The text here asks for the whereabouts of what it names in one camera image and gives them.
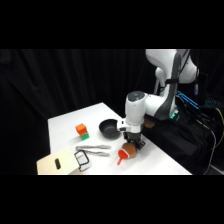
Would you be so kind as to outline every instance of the black bowl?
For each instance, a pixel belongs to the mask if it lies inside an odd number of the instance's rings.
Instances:
[[[115,138],[120,135],[120,131],[117,130],[117,120],[106,120],[103,121],[99,129],[105,138]]]

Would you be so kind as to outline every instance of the orange block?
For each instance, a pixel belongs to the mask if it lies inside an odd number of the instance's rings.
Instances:
[[[80,124],[75,127],[76,131],[79,133],[80,136],[84,135],[87,133],[87,128],[84,124]]]

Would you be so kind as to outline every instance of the tongs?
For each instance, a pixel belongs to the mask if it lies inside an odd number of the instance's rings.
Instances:
[[[92,151],[88,151],[88,150],[84,150],[84,149],[111,149],[110,146],[108,145],[97,145],[97,146],[90,146],[90,145],[82,145],[82,146],[77,146],[76,150],[82,150],[86,153],[92,154],[92,155],[96,155],[96,156],[104,156],[104,157],[108,157],[110,156],[109,153],[104,153],[104,152],[92,152]]]

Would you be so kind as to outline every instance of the black backdrop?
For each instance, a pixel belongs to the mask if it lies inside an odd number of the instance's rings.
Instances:
[[[203,50],[208,91],[222,96],[223,62],[224,49]],[[49,118],[100,102],[124,116],[136,85],[153,92],[154,71],[144,49],[0,50],[0,173],[36,174],[50,152]]]

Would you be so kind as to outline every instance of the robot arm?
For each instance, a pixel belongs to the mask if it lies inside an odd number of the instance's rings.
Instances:
[[[187,66],[181,73],[188,53],[186,49],[147,49],[148,61],[157,66],[157,84],[165,87],[160,96],[147,95],[143,92],[132,92],[126,99],[126,118],[118,121],[117,128],[124,131],[124,137],[133,143],[137,150],[144,146],[141,131],[144,127],[145,113],[159,120],[167,120],[175,110],[175,96],[179,81],[190,83],[195,80],[196,67],[190,57]]]
[[[166,88],[160,96],[149,95],[146,99],[146,113],[159,120],[167,120],[175,110],[175,95],[179,83],[181,56],[176,49],[147,49],[149,62],[160,70],[156,75]]]

